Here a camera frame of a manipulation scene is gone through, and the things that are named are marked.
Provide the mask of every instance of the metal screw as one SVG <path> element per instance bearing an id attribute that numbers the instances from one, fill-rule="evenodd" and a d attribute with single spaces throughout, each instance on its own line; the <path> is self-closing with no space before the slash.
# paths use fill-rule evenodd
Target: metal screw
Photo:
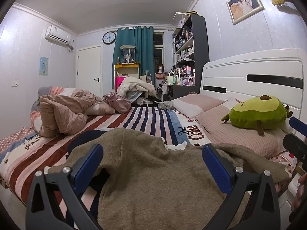
<path id="1" fill-rule="evenodd" d="M 43 172 L 41 172 L 40 170 L 35 172 L 35 176 L 41 176 L 42 174 Z"/>
<path id="2" fill-rule="evenodd" d="M 242 173 L 243 172 L 243 168 L 242 167 L 236 167 L 235 170 L 238 173 Z"/>
<path id="3" fill-rule="evenodd" d="M 64 173 L 69 173 L 69 172 L 71 171 L 71 168 L 70 168 L 70 167 L 64 167 L 64 168 L 62 169 L 62 171 L 63 171 Z"/>
<path id="4" fill-rule="evenodd" d="M 264 174 L 265 174 L 266 176 L 270 176 L 270 175 L 271 175 L 271 172 L 269 172 L 268 170 L 265 170 L 265 171 L 264 171 Z"/>

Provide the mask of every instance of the white headboard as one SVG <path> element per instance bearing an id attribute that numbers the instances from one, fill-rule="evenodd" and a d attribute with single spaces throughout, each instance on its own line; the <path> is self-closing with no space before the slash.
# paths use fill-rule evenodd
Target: white headboard
<path id="1" fill-rule="evenodd" d="M 289 105 L 293 116 L 307 123 L 307 54 L 302 49 L 274 49 L 245 53 L 205 64 L 200 94 L 226 100 L 245 101 L 272 95 Z M 281 127 L 300 139 L 305 137 L 289 126 Z"/>

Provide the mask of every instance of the brown blanket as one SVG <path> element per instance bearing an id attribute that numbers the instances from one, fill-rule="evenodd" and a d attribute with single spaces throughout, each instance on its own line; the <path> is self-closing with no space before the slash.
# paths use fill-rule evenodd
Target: brown blanket
<path id="1" fill-rule="evenodd" d="M 102 168 L 110 174 L 99 199 L 98 223 L 103 229 L 203 229 L 225 198 L 202 160 L 201 147 L 166 150 L 161 138 L 125 128 L 76 147 L 66 164 L 48 172 L 72 166 L 94 143 L 104 149 L 95 175 Z M 270 170 L 275 182 L 289 178 L 284 165 L 246 147 L 215 147 L 235 167 Z M 247 201 L 246 194 L 232 225 L 239 222 Z"/>
<path id="2" fill-rule="evenodd" d="M 39 133 L 43 137 L 54 137 L 58 133 L 73 135 L 81 131 L 88 116 L 114 114 L 115 110 L 93 93 L 76 89 L 71 97 L 43 95 L 39 97 L 42 125 Z"/>

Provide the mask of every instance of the hand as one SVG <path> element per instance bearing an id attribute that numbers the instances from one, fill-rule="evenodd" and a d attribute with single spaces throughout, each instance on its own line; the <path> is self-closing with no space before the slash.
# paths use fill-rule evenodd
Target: hand
<path id="1" fill-rule="evenodd" d="M 304 194 L 305 183 L 307 183 L 307 174 L 304 174 L 302 177 L 300 177 L 297 182 L 300 183 L 300 187 L 298 188 L 296 192 L 295 200 L 291 205 L 292 212 L 298 209 L 302 203 L 301 198 Z"/>

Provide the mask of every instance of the avocado plush toy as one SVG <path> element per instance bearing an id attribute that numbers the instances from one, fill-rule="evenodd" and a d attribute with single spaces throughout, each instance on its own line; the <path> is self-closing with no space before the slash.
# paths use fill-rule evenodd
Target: avocado plush toy
<path id="1" fill-rule="evenodd" d="M 221 121 L 227 123 L 230 120 L 234 126 L 256 129 L 258 134 L 262 136 L 264 130 L 280 127 L 292 114 L 293 112 L 289 111 L 289 106 L 284 107 L 278 98 L 263 95 L 238 103 Z"/>

